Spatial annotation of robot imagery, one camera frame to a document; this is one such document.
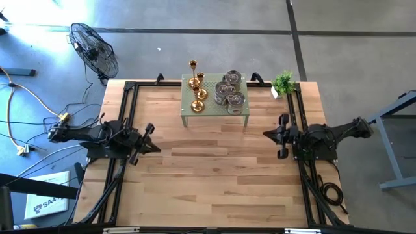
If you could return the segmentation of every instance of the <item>brass candle holder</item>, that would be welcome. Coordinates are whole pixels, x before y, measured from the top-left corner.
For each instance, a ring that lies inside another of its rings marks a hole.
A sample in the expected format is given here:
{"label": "brass candle holder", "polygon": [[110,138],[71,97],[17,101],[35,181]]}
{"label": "brass candle holder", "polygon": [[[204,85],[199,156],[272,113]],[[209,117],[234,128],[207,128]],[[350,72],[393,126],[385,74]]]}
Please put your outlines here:
{"label": "brass candle holder", "polygon": [[200,85],[199,86],[201,88],[200,92],[198,93],[198,98],[200,100],[204,100],[208,96],[208,92],[206,91],[206,89],[202,88],[202,81],[203,81],[203,78],[205,77],[205,74],[202,73],[202,72],[198,72],[198,74],[196,74],[196,77],[197,77],[197,80],[200,81]]}
{"label": "brass candle holder", "polygon": [[192,69],[192,78],[189,79],[188,85],[192,88],[194,85],[200,85],[200,81],[195,77],[195,69],[198,63],[195,60],[189,61],[189,66]]}
{"label": "brass candle holder", "polygon": [[201,92],[201,87],[199,87],[198,85],[194,85],[193,87],[192,87],[192,91],[194,92],[194,94],[195,94],[195,101],[193,101],[191,104],[190,104],[190,109],[192,110],[192,111],[194,111],[194,112],[202,112],[204,109],[205,109],[205,105],[203,104],[203,102],[202,101],[200,101],[199,100],[199,97],[198,97],[198,93],[200,93]]}

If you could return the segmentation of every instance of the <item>green leaves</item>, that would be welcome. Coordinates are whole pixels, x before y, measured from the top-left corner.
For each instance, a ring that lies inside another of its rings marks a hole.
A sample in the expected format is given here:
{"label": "green leaves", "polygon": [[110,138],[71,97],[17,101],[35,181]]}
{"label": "green leaves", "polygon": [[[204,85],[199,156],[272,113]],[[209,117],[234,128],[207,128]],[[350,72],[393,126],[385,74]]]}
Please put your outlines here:
{"label": "green leaves", "polygon": [[272,81],[272,86],[278,91],[279,95],[290,94],[294,90],[294,81],[291,81],[293,76],[292,71],[283,71],[282,74],[277,75],[276,79]]}

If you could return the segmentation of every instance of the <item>white pot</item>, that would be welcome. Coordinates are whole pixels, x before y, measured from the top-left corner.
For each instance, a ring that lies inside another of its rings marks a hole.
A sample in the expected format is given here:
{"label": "white pot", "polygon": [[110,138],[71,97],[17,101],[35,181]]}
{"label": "white pot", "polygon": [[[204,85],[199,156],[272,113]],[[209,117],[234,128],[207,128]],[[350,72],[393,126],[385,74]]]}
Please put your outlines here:
{"label": "white pot", "polygon": [[273,86],[272,86],[272,96],[274,99],[281,98],[281,95],[279,95],[278,91],[276,91],[276,89]]}

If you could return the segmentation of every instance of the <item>potted plant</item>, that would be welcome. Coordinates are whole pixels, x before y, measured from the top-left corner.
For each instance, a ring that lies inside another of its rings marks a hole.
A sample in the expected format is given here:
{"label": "potted plant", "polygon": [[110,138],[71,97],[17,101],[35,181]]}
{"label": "potted plant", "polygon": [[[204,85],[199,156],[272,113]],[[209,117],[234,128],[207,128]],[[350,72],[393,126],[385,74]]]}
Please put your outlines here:
{"label": "potted plant", "polygon": [[291,81],[292,71],[283,71],[272,81],[272,95],[274,99],[281,98],[284,94],[290,94],[294,90],[294,81]]}

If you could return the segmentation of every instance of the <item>yellow power cord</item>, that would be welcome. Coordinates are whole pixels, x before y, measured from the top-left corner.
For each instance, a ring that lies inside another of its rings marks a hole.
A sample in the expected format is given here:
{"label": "yellow power cord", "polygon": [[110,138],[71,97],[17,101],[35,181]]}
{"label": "yellow power cord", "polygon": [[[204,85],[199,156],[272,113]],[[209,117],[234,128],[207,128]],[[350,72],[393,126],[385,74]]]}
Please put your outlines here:
{"label": "yellow power cord", "polygon": [[[5,74],[6,74],[6,76],[7,76],[7,78],[8,78],[8,81],[9,81],[9,83],[10,84],[12,84],[12,79],[10,78],[10,76],[8,75],[8,73],[7,73],[7,71],[6,70],[4,70],[2,67],[0,67],[0,70],[2,70]],[[57,114],[57,113],[55,113],[55,112],[53,112],[51,109],[49,109],[49,107],[47,107],[46,105],[45,105],[45,103],[36,95],[36,94],[34,94],[32,91],[30,91],[28,88],[26,88],[26,87],[24,87],[23,85],[20,85],[20,84],[15,84],[16,86],[18,86],[18,87],[20,87],[20,88],[23,88],[23,89],[25,89],[26,91],[28,91],[30,94],[32,94],[32,96],[34,96],[39,102],[40,102],[40,104],[42,105],[42,106],[44,106],[45,107],[45,109],[47,110],[47,111],[49,111],[51,114],[53,114],[53,115],[55,115],[55,116],[57,116],[60,120],[61,119],[65,119],[65,118],[68,118],[68,113],[65,113],[65,114]],[[23,146],[20,146],[18,143],[16,143],[16,141],[13,139],[13,136],[12,136],[12,130],[11,130],[11,127],[10,127],[10,102],[12,101],[12,96],[13,96],[13,93],[14,93],[14,87],[11,87],[11,91],[10,91],[10,96],[8,97],[8,101],[7,101],[7,131],[8,131],[8,135],[9,135],[9,137],[10,137],[10,139],[11,139],[11,141],[13,142],[13,144],[16,146],[16,148],[18,149],[18,155],[23,155],[24,153],[25,153],[25,147],[23,147]]]}

